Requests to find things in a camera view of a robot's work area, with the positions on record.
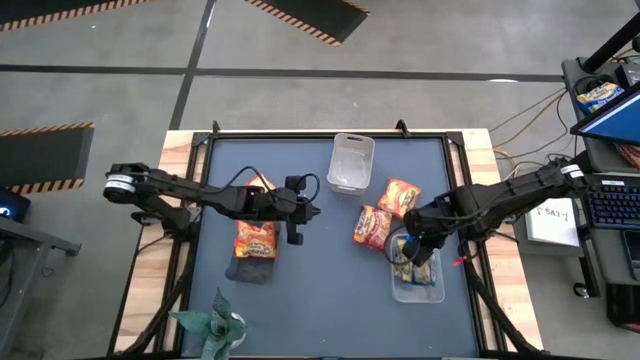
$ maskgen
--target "plastic bin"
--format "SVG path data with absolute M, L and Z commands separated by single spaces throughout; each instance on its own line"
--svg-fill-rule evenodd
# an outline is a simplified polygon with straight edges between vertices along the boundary
M 375 141 L 366 136 L 340 133 L 333 139 L 327 181 L 331 190 L 362 195 L 369 186 Z
M 407 234 L 396 234 L 391 238 L 391 255 L 395 257 L 398 246 L 398 239 L 406 237 Z M 444 281 L 442 278 L 442 264 L 440 262 L 440 252 L 435 250 L 429 261 L 432 262 L 431 271 L 435 272 L 435 282 L 433 285 L 413 285 L 403 282 L 393 274 L 391 265 L 391 293 L 393 298 L 402 303 L 439 303 L 444 300 Z

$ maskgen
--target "wooden table frame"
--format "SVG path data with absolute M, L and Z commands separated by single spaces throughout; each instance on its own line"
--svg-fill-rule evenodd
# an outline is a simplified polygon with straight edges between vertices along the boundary
M 336 132 L 352 132 L 361 134 L 371 134 L 380 136 L 380 134 L 391 134 L 398 137 L 402 134 L 401 130 L 244 130 L 244 131 L 219 131 L 224 138 L 246 137 L 246 136 L 291 136 L 298 137 L 301 134 L 316 134 L 326 136 L 329 133 Z M 202 177 L 203 167 L 208 167 L 207 148 L 206 146 L 196 146 L 196 143 L 202 145 L 208 139 L 211 131 L 169 131 L 165 138 L 162 150 L 162 156 L 158 168 L 171 174 L 191 178 L 206 179 Z M 411 130 L 411 134 L 424 135 L 436 134 L 445 136 L 455 141 L 449 142 L 451 167 L 454 174 L 451 174 L 450 180 L 456 185 L 474 182 L 480 184 L 493 184 L 500 181 L 497 164 L 493 154 L 491 141 L 486 129 L 458 129 L 458 130 L 431 130 L 419 129 Z M 168 199 L 176 206 L 179 201 L 176 199 Z M 513 234 L 511 226 L 503 225 L 501 232 L 509 235 Z M 139 239 L 139 247 L 153 241 L 162 235 L 162 229 L 159 225 L 152 225 L 143 228 Z M 180 256 L 174 258 L 175 250 L 181 248 Z M 120 314 L 118 316 L 116 326 L 114 328 L 114 336 L 109 347 L 109 353 L 113 351 L 124 350 L 138 337 L 149 320 L 153 317 L 160 306 L 163 297 L 167 294 L 168 284 L 175 282 L 175 277 L 179 276 L 184 270 L 186 257 L 185 253 L 195 254 L 195 250 L 188 250 L 189 244 L 172 242 L 171 240 L 163 240 L 144 253 L 134 257 L 132 263 L 132 271 L 130 274 L 125 295 L 121 304 Z M 537 348 L 542 348 L 542 341 L 538 331 L 533 306 L 529 296 L 524 270 L 518 253 L 517 245 L 507 239 L 495 236 L 486 243 L 484 249 L 480 249 L 478 258 L 474 260 L 474 265 L 481 276 L 485 279 L 485 283 L 489 284 L 489 289 L 495 294 L 498 302 L 509 316 L 513 324 L 519 329 L 524 337 Z M 178 264 L 174 271 L 170 270 L 170 263 Z M 478 332 L 484 334 L 484 339 L 478 339 L 479 346 L 485 349 L 504 349 L 513 350 L 513 345 L 505 339 L 500 331 L 496 331 L 496 323 L 491 318 L 488 309 L 481 299 L 477 297 L 475 292 L 470 292 L 472 312 L 474 312 L 474 303 L 479 309 L 479 317 L 481 317 L 480 331 L 475 329 L 476 337 L 479 338 Z M 180 329 L 176 334 L 177 324 L 169 319 L 164 339 L 174 340 L 181 337 Z M 169 350 L 170 347 L 165 345 L 165 341 L 155 339 L 153 347 L 150 345 L 148 350 L 163 351 Z

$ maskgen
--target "computer monitor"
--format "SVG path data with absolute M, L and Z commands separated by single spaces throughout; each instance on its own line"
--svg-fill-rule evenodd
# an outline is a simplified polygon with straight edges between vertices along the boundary
M 571 127 L 571 134 L 640 145 L 640 82 Z

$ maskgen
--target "keyboard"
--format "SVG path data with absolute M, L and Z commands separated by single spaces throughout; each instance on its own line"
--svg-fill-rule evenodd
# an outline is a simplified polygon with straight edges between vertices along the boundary
M 599 181 L 615 185 L 591 185 L 586 203 L 591 223 L 598 228 L 640 230 L 640 179 L 638 186 L 623 185 L 623 181 Z

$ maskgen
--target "concrete floor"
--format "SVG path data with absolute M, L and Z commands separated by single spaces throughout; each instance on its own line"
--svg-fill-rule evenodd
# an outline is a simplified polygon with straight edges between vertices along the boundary
M 372 16 L 331 48 L 239 0 L 218 0 L 199 66 L 560 74 L 638 10 L 632 0 L 357 0 Z M 0 64 L 186 67 L 206 0 L 155 0 L 0 33 Z M 31 224 L 84 244 L 54 256 L 16 358 L 100 356 L 120 306 L 139 227 L 102 199 L 113 162 L 157 163 L 182 76 L 0 73 L 0 131 L 94 121 L 84 187 L 32 196 Z M 491 128 L 560 83 L 197 77 L 181 129 Z M 572 122 L 567 99 L 561 114 Z M 550 109 L 504 150 L 534 149 L 562 131 Z M 492 134 L 507 139 L 533 114 Z M 549 147 L 573 153 L 567 136 Z M 526 157 L 541 161 L 546 151 Z M 501 162 L 504 174 L 509 171 Z M 603 300 L 575 297 L 575 259 L 523 256 L 545 348 L 555 354 L 635 359 L 638 335 L 606 320 Z

